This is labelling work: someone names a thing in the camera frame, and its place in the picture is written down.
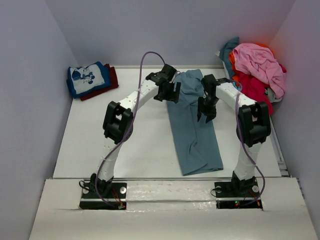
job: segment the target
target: red cloth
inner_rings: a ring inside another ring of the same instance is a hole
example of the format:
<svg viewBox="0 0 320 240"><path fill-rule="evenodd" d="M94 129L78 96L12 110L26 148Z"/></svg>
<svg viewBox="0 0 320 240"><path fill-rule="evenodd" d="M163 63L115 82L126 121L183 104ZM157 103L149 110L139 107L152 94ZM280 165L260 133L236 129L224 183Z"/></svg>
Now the red cloth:
<svg viewBox="0 0 320 240"><path fill-rule="evenodd" d="M116 89L117 87L119 87L118 78L117 78L115 67L114 66L110 67L109 64L106 64L104 66L106 68L108 68L108 70L109 70L111 86L92 91L92 92L88 93L87 95L84 95L84 96L80 97L81 101L84 101L84 100L87 100L87 99L91 99L91 98L93 98L93 97L95 97L97 95L103 94L105 92L108 92L108 91L110 91L112 89Z"/></svg>
<svg viewBox="0 0 320 240"><path fill-rule="evenodd" d="M282 66L282 64L279 63L279 65L280 65L280 67L282 69L282 72L285 74L287 72L287 69L284 66Z"/></svg>
<svg viewBox="0 0 320 240"><path fill-rule="evenodd" d="M237 76L239 83L242 84L241 92L257 102L265 102L268 105L269 115L271 115L274 109L268 96L265 95L265 84L254 76L247 75L240 71L238 71Z"/></svg>

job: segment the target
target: teal cloth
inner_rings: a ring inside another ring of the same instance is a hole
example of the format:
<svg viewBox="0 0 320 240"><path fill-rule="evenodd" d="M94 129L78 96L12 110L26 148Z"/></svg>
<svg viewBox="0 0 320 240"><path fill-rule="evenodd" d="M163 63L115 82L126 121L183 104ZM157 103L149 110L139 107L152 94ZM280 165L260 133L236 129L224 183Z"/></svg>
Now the teal cloth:
<svg viewBox="0 0 320 240"><path fill-rule="evenodd" d="M225 68L228 71L229 77L232 78L236 73L232 70L232 63L229 60L229 54L239 45L239 37L234 37L226 42L223 48L220 49L219 58L224 62Z"/></svg>
<svg viewBox="0 0 320 240"><path fill-rule="evenodd" d="M203 97L199 69L181 72L179 102L167 101L173 141L183 176L223 169L213 122L202 116L197 122L198 97Z"/></svg>

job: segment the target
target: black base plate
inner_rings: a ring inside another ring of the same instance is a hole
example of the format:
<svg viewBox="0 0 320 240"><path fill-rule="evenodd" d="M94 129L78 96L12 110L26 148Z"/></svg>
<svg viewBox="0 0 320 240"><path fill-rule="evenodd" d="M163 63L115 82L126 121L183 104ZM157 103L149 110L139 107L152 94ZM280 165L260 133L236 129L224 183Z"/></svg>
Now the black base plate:
<svg viewBox="0 0 320 240"><path fill-rule="evenodd" d="M242 189L241 191L234 191L230 181L217 181L214 183L215 196L219 199L253 197L250 193L250 191L253 191L252 187L253 186L250 186L248 188ZM259 194L259 192L254 192L254 195L256 196L258 196Z"/></svg>
<svg viewBox="0 0 320 240"><path fill-rule="evenodd" d="M84 187L88 187L90 185L89 182L85 182L83 184ZM122 194L120 193L120 188L125 187L127 188L126 182L112 182L111 189L114 189L118 194L120 199L126 199L127 192ZM79 207L83 210L126 210L127 209L127 202L122 201L123 207L120 206L119 202L117 202L112 195L111 191L107 194L103 195L102 197L108 201L109 204L103 202L97 195L96 192L89 191L88 193L84 193L86 190L82 191L81 194L81 201Z"/></svg>
<svg viewBox="0 0 320 240"><path fill-rule="evenodd" d="M244 201L216 201L216 208L217 209L262 209L261 200L257 200L251 204L252 200L244 200Z"/></svg>

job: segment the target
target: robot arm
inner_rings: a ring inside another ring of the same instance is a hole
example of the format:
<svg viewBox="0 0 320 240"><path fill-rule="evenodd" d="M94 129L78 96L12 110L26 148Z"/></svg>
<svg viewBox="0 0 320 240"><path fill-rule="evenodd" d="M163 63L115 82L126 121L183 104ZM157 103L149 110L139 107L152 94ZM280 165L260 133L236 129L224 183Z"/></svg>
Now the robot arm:
<svg viewBox="0 0 320 240"><path fill-rule="evenodd" d="M165 64L161 72L149 74L138 90L140 91L140 98L137 109L141 108L151 98L177 103L181 83L176 85L174 83L176 72L176 69ZM215 79L211 74L204 76L201 83L204 87L204 97L198 99L198 120L202 114L207 117L206 122L213 120L217 114L216 103L219 99L226 102L237 112L236 100L239 91L228 79ZM129 129L129 126L133 120L132 110L136 107L138 91L133 92L118 103L112 101L107 107L103 122L105 140L101 161L104 161L104 157L111 151L112 153L105 160L100 171L97 171L98 176L94 173L90 178L90 182L94 186L95 179L98 177L98 190L102 195L107 193L111 187L121 144L132 134L133 129ZM271 132L268 106L264 103L257 103L242 93L239 94L238 99L238 116L245 148L251 158L256 161L262 143ZM248 186L251 188L255 181L255 165L248 159L241 147L238 163L232 175L231 191L248 191L248 189L244 189L244 186L245 188Z"/></svg>
<svg viewBox="0 0 320 240"><path fill-rule="evenodd" d="M268 106L239 92L227 78L215 79L211 74L204 76L201 83L204 97L198 99L198 121L202 114L206 116L206 122L213 120L217 114L216 103L221 99L235 111L239 124L236 131L241 141L238 162L231 182L215 183L216 189L220 187L216 196L244 197L253 186L257 186L255 167L258 152L267 136L271 134Z"/></svg>
<svg viewBox="0 0 320 240"><path fill-rule="evenodd" d="M90 177L89 189L95 192L95 182L97 179L97 189L99 193L105 195L109 192L114 177L115 163L119 155L122 143L131 136L133 132L132 121L133 110L138 111L148 100L154 98L158 101L179 101L181 83L175 83L177 70L165 64L160 72L150 73L140 86L125 99L116 103L110 102L103 121L104 146L101 157L100 169ZM137 106L137 96L139 91L139 101Z"/></svg>

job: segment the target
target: white table surface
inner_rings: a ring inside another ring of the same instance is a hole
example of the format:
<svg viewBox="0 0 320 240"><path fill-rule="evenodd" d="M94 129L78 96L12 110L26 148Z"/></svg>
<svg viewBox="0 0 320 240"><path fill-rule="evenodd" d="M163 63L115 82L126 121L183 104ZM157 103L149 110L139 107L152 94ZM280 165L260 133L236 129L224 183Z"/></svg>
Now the white table surface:
<svg viewBox="0 0 320 240"><path fill-rule="evenodd" d="M46 180L30 240L317 239L295 178L266 178L263 211L217 209L208 180L128 181L126 210L81 210L78 181Z"/></svg>
<svg viewBox="0 0 320 240"><path fill-rule="evenodd" d="M143 79L159 69L144 69ZM223 69L202 69L203 75L225 77ZM94 98L74 99L65 128L54 178L89 178L102 156L102 124L110 101L120 101L138 86L138 69L116 69L119 88ZM188 178L230 178L240 150L235 113L223 101L216 105L213 120L223 170L196 174ZM263 144L257 164L266 177L281 177L277 151L271 138ZM115 178L183 178L178 163L166 103L150 100L137 113L134 131L122 146L114 169Z"/></svg>

